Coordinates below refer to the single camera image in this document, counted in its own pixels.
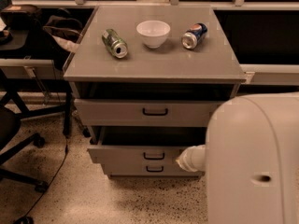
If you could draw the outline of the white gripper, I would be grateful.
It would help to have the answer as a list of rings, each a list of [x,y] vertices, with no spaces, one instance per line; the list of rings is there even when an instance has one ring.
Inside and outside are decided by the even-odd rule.
[[[186,148],[176,158],[176,163],[187,172],[204,172],[206,170],[206,146]]]

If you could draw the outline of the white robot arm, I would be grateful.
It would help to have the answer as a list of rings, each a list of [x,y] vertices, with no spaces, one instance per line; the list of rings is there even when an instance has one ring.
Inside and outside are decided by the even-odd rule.
[[[299,93],[223,103],[177,163],[206,173],[208,224],[298,224]]]

